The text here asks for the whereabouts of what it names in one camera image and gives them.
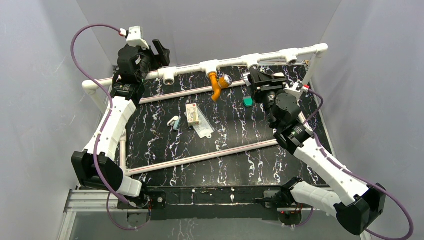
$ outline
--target pvc pipe frame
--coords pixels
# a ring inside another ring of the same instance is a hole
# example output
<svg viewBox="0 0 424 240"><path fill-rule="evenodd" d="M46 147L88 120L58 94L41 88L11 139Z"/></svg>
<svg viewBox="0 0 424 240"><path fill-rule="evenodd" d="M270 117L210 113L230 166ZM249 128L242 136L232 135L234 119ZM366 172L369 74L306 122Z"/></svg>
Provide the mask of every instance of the pvc pipe frame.
<svg viewBox="0 0 424 240"><path fill-rule="evenodd" d="M327 49L328 49L327 44L321 43L321 44L314 45L312 47L305 47L300 49L291 48L291 49L280 50L278 52L271 52L271 53L264 53L264 54L256 53L251 55L245 55L239 58L232 58L232 59L226 59L221 61L219 60L206 61L206 62L201 62L200 64L183 66L183 67L162 68L162 69L159 69L158 71L150 72L147 75L146 80L155 79L155 78L163 78L163 80L166 80L166 79L170 79L171 76L172 76L172 80L174 80L173 77L180 74L188 74L188 73L199 72L199 71L206 72L206 74L208 74L213 71L216 72L217 68L230 67L230 66L236 66L236 65L246 65L248 67L251 67L255 65L257 66L258 62L277 60L277 59L283 59L287 62L288 65L293 65L297 61L297 56L306 55L306 54L315 54L315 58L312 61L310 68L308 72L306 73L305 78L302 81L303 84L308 84L311 81L313 71L315 70L316 66L318 65L321 59L322 53L327 51ZM98 80L98 82L103 86L111 86L112 78L101 79L101 80ZM243 86L245 84L246 83L244 81L236 81L230 87L238 87L238 86ZM82 83L82 88L86 91L87 94L91 96L91 98L93 99L97 107L104 114L106 112L106 106L103 104L103 102L101 101L100 97L98 96L96 92L96 90L99 87L96 84L94 84L91 80L86 80ZM152 103L152 102L157 102L157 101L162 101L167 99L179 98L179 97L184 97L184 96L193 95L193 94L210 92L212 90L213 89L211 86L207 86L207 87L191 89L187 91L170 93L170 94L161 95L161 96L142 98L139 104L147 104L147 103ZM305 117L303 116L302 113L299 115L299 117L301 120L304 121ZM119 165L126 176L147 173L147 172L151 172L155 170L175 167L175 166L184 165L184 164L196 163L196 162L205 161L208 159L219 158L219 157L223 157L227 155L242 153L242 152L251 151L251 150L260 149L260 148L266 148L266 147L270 147L270 146L274 146L278 144L277 140L268 140L264 142L258 142L258 143L249 144L245 146L234 147L234 148L216 151L212 153L206 153L206 154L202 154L198 156L191 156L187 158L162 162L162 163L138 167L134 169L127 169L126 142L127 142L127 134L126 134L126 131L124 131L124 133L122 134L122 137L119 140L119 143L120 143L120 164Z"/></svg>

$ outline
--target cardboard box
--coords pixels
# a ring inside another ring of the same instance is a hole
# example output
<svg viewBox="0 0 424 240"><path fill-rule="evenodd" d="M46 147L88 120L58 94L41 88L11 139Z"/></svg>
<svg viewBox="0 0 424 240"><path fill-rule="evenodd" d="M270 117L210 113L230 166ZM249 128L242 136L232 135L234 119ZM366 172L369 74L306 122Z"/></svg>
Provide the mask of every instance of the cardboard box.
<svg viewBox="0 0 424 240"><path fill-rule="evenodd" d="M185 105L185 110L187 112L187 121L189 126L199 125L199 114L198 114L198 105L196 103L190 103Z"/></svg>

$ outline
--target marble tabletop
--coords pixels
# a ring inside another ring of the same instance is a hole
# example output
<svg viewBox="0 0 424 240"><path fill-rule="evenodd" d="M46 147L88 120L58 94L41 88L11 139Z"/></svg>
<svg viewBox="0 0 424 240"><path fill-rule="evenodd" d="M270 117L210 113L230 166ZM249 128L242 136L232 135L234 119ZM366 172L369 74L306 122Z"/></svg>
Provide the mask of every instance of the marble tabletop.
<svg viewBox="0 0 424 240"><path fill-rule="evenodd" d="M283 72L291 84L301 82L307 72L304 65L260 66L259 69L267 74ZM224 67L218 70L218 75L226 74L239 81L247 71L244 66ZM206 86L210 86L210 81L205 73L194 72L175 77L172 86L164 85L159 79L146 81L144 97ZM206 92L138 105L126 128L127 167L133 169L274 139L261 105L244 107L243 97L250 95L246 86L224 89L216 103L211 95L212 92ZM215 129L212 138L200 138L188 126L184 115L188 103L196 103L208 118ZM317 108L311 94L302 96L301 108L305 116ZM181 117L178 131L167 126L173 116ZM323 146L330 150L321 117L311 119L309 124ZM278 145L133 176L148 186L196 187L283 185L293 177L314 185L325 184L309 166Z"/></svg>

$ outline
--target orange object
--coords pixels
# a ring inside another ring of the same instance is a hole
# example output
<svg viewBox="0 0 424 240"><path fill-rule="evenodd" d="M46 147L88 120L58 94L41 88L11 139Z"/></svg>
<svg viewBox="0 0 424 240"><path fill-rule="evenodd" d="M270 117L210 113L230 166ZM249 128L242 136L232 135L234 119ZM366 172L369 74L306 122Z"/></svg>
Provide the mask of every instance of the orange object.
<svg viewBox="0 0 424 240"><path fill-rule="evenodd" d="M215 72L209 73L208 77L213 89L212 100L216 102L220 98L221 90L228 88L232 84L232 81L228 76L223 76L217 80L217 74Z"/></svg>

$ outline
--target teal object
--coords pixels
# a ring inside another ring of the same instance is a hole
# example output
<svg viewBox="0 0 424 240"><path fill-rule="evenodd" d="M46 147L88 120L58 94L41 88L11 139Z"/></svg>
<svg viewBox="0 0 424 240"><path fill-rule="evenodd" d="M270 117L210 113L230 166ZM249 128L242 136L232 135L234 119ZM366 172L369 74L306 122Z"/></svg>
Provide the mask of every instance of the teal object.
<svg viewBox="0 0 424 240"><path fill-rule="evenodd" d="M180 125L180 118L178 118L178 120L176 120L175 123L173 124L173 129L177 131L179 125Z"/></svg>
<svg viewBox="0 0 424 240"><path fill-rule="evenodd" d="M248 108L253 106L253 100L250 96L243 97L243 105Z"/></svg>

